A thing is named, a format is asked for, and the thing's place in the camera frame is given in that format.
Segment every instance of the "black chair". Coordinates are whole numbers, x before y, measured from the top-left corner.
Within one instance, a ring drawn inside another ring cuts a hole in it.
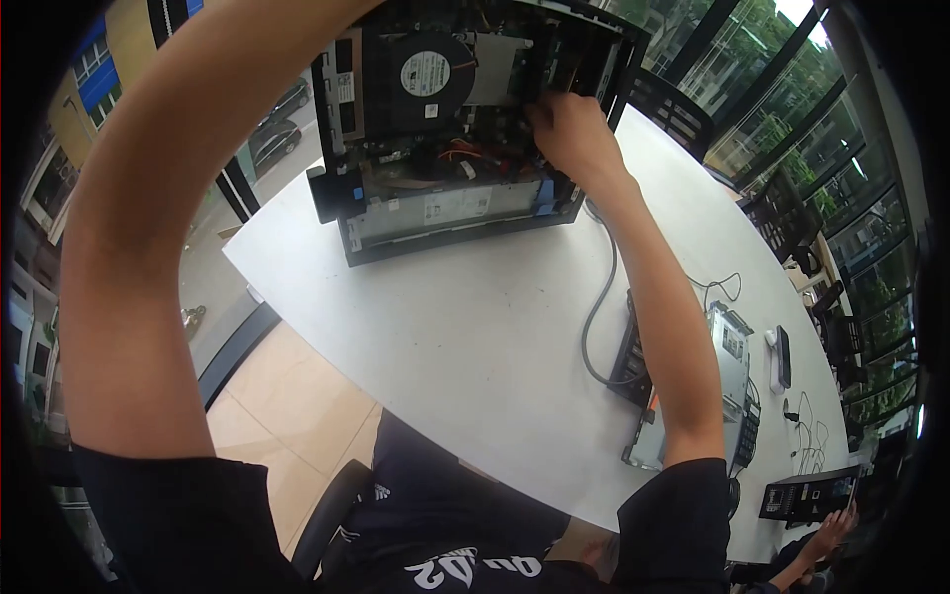
[[[765,187],[740,206],[780,263],[785,264],[795,254],[805,261],[808,254],[798,248],[810,246],[818,237],[821,216],[814,206],[805,205],[799,198],[785,168],[778,167]]]
[[[815,319],[822,320],[827,316],[828,310],[838,302],[838,298],[845,292],[845,284],[840,280],[835,280],[834,284],[825,291],[818,301],[811,306],[808,312]]]
[[[854,384],[867,383],[867,369],[859,367],[851,357],[847,357],[842,364],[838,365],[835,371],[837,372],[835,375],[840,392],[844,392]]]
[[[312,580],[323,564],[321,576],[332,576],[343,565],[347,541],[339,533],[360,497],[372,494],[372,471],[351,460],[327,486],[303,528],[291,557],[291,565],[306,580]]]
[[[641,68],[628,103],[702,163],[713,141],[713,118],[682,91]]]
[[[831,367],[844,367],[849,357],[864,351],[865,333],[857,316],[827,317],[822,328],[825,353]]]

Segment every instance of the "hand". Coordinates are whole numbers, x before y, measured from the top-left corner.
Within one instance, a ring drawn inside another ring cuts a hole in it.
[[[814,564],[823,557],[831,554],[831,551],[841,543],[841,539],[843,539],[857,523],[858,510],[853,503],[848,509],[839,509],[838,511],[829,513],[822,523],[822,526],[815,532],[815,535],[802,547],[802,552],[800,552],[798,556],[807,563]]]
[[[629,177],[617,139],[594,97],[549,91],[536,104],[525,105],[524,113],[544,157],[588,194]]]

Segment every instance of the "white table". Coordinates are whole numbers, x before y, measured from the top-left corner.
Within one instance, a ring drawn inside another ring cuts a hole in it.
[[[740,271],[732,306],[755,330],[762,391],[758,448],[740,475],[729,558],[765,562],[784,530],[757,518],[764,485],[794,473],[798,447],[770,394],[762,335],[782,324],[792,349],[792,409],[809,394],[830,429],[825,469],[843,467],[844,420],[831,371],[781,265],[722,187],[638,112],[617,130],[627,167],[685,270],[702,281]],[[414,429],[548,505],[617,530],[617,508],[653,475],[620,452],[636,408],[584,369],[580,330],[610,267],[604,230],[571,225],[478,240],[349,268],[335,224],[317,221],[304,175],[224,248],[280,316],[340,372]],[[617,274],[590,333],[610,373],[627,322]],[[721,298],[716,290],[711,299]]]

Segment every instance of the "black car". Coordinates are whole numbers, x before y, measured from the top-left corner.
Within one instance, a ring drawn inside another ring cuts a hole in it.
[[[271,109],[271,112],[267,114],[267,117],[264,118],[261,123],[265,124],[268,121],[277,122],[279,120],[285,120],[289,115],[309,102],[310,85],[306,79],[300,77],[293,86],[287,89],[287,92],[283,94],[280,101],[274,106],[274,109]]]
[[[247,141],[257,176],[264,175],[285,155],[294,152],[302,136],[290,120],[266,120],[259,125]]]

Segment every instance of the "open computer case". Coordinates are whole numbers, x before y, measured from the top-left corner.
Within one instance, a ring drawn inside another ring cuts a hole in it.
[[[594,96],[615,129],[649,39],[572,0],[384,3],[312,65],[320,222],[339,225],[350,266],[573,222],[580,188],[539,153],[523,106]]]

